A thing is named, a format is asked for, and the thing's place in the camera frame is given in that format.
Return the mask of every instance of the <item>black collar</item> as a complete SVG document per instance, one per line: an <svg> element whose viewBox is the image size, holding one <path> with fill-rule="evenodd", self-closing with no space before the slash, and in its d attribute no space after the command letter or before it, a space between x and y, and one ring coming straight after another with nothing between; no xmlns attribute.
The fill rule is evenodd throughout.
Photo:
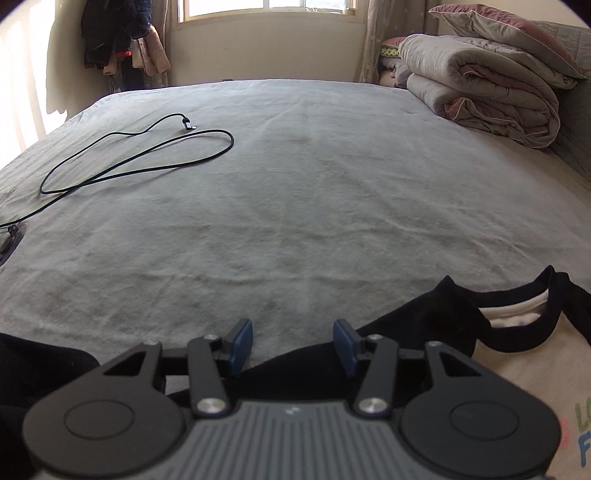
<svg viewBox="0 0 591 480"><path fill-rule="evenodd" d="M511 290L475 292L445 277L435 288L449 299L449 307L460 325L470 330L486 346L500 352L523 352L544 343L554 332L566 299L569 277L547 267L533 282ZM548 290L541 316L525 326L494 328L479 310L531 300Z"/></svg>

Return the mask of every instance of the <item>green patterned cloth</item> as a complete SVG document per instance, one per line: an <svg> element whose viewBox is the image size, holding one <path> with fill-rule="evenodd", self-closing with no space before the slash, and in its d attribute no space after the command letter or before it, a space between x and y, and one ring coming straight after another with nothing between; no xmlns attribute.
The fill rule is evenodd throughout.
<svg viewBox="0 0 591 480"><path fill-rule="evenodd" d="M382 57L386 57L389 59L399 59L400 52L398 51L398 47L393 47L392 45L382 45L382 48L379 51L379 54Z"/></svg>

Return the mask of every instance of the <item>window frame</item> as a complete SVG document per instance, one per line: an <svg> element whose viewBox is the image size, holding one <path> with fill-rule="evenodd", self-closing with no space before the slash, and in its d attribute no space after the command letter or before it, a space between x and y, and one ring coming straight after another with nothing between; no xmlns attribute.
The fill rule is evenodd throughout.
<svg viewBox="0 0 591 480"><path fill-rule="evenodd" d="M330 11L316 11L306 7L276 7L276 8L250 8L242 10L228 10L223 12L213 12L210 14L189 16L190 0L172 0L174 15L173 29L180 30L191 25L233 21L238 19L268 18L273 15L274 18L302 18L306 20L334 20L349 23L365 23L367 0L347 0L347 4L353 4L354 8L348 8L344 13L335 13ZM263 5L269 5L269 0L263 0Z"/></svg>

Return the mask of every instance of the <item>black jacket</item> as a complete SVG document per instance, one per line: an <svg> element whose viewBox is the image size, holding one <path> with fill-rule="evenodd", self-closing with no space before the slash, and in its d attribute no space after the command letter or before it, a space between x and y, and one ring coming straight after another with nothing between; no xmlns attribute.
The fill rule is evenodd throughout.
<svg viewBox="0 0 591 480"><path fill-rule="evenodd" d="M133 38L150 31L151 16L152 0L87 0L81 22L85 65L101 69L113 49L129 51Z"/></svg>

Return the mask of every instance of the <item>bed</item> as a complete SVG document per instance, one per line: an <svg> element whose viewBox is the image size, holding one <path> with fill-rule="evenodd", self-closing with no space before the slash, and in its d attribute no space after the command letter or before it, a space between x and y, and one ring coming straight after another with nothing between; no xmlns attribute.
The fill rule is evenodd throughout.
<svg viewBox="0 0 591 480"><path fill-rule="evenodd" d="M433 288L445 275L494 290L544 267L591 289L591 191L546 150L433 115L409 91L257 80L110 95L0 173L0 219L47 201L63 158L114 129L182 112L224 128L217 160L86 187L27 221L0 267L4 333L92 353L165 346L255 326L250 366L330 339ZM111 138L58 172L71 184L182 133L178 119ZM211 135L138 161L213 153ZM129 169L138 165L130 164Z"/></svg>

